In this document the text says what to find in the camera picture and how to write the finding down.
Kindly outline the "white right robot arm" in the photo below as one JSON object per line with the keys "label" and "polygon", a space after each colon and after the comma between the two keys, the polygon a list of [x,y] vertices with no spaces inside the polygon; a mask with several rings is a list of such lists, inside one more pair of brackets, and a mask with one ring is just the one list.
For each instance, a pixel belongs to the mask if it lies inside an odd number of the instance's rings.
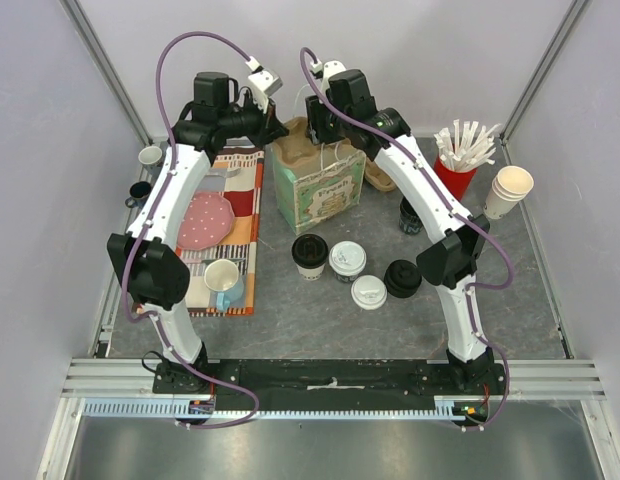
{"label": "white right robot arm", "polygon": [[477,259],[489,231],[484,216],[460,204],[423,157],[411,129],[394,108],[378,109],[365,75],[343,70],[309,73],[314,91],[306,101],[310,137],[319,143],[348,139],[399,187],[431,245],[416,257],[422,277],[439,295],[448,330],[448,381],[473,392],[484,381],[490,356],[475,295]]}

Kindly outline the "brown pulp carrier stack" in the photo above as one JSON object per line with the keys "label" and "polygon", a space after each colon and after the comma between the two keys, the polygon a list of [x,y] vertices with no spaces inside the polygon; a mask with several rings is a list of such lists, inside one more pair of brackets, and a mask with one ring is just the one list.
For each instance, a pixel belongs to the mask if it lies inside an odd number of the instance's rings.
{"label": "brown pulp carrier stack", "polygon": [[383,193],[392,192],[397,188],[394,181],[370,159],[366,160],[364,178],[374,189]]}

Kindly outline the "white plastic cup lid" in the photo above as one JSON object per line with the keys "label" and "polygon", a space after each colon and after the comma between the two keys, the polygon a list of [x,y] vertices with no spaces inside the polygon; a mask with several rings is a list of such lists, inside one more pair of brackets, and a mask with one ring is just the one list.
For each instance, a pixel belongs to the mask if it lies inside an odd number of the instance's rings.
{"label": "white plastic cup lid", "polygon": [[330,250],[329,264],[340,275],[359,274],[365,268],[366,262],[366,251],[356,242],[341,241]]}

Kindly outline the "green patterned paper bag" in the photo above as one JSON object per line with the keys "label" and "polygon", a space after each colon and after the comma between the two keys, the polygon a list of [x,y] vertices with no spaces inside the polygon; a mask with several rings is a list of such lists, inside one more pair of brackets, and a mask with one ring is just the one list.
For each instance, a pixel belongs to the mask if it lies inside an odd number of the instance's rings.
{"label": "green patterned paper bag", "polygon": [[361,159],[351,158],[297,177],[275,165],[272,151],[277,207],[294,234],[300,235],[359,204],[366,160],[361,153]]}

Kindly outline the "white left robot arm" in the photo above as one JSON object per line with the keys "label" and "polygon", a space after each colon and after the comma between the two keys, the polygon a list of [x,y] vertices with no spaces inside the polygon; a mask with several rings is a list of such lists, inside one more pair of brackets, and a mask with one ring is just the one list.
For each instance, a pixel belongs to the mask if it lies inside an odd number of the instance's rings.
{"label": "white left robot arm", "polygon": [[107,252],[124,304],[137,303],[140,319],[149,319],[165,356],[180,363],[175,382],[198,393],[209,382],[209,369],[198,361],[204,343],[195,333],[185,304],[190,272],[176,254],[178,233],[196,187],[230,139],[246,137],[265,147],[287,134],[272,99],[281,87],[278,75],[262,67],[248,76],[242,105],[236,80],[220,72],[201,72],[193,98],[168,126],[169,147],[157,184],[123,234],[110,235]]}

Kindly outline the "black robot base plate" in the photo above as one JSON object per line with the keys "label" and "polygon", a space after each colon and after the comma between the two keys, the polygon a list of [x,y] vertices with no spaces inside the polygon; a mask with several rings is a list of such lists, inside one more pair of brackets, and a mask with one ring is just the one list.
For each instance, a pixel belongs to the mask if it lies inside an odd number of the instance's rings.
{"label": "black robot base plate", "polygon": [[504,367],[426,360],[211,361],[204,373],[256,394],[268,407],[428,407],[437,396],[501,395]]}

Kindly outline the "brown pulp cup carrier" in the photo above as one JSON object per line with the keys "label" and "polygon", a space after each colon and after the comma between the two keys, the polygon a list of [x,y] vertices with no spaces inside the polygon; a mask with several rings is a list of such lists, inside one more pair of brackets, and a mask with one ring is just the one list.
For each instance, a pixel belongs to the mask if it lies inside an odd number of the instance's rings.
{"label": "brown pulp cup carrier", "polygon": [[271,145],[275,165],[287,168],[297,177],[321,171],[337,162],[362,158],[362,153],[349,140],[334,144],[313,144],[306,136],[308,121],[305,117],[294,117],[284,126],[288,129],[288,135],[275,140]]}

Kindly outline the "black plastic cup lid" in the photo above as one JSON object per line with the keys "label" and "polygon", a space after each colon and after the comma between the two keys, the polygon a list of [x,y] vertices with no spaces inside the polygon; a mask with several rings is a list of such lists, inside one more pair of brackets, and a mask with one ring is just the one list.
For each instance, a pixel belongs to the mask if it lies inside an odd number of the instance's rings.
{"label": "black plastic cup lid", "polygon": [[326,241],[319,235],[303,234],[293,242],[291,254],[298,266],[313,269],[325,264],[329,254],[329,247]]}

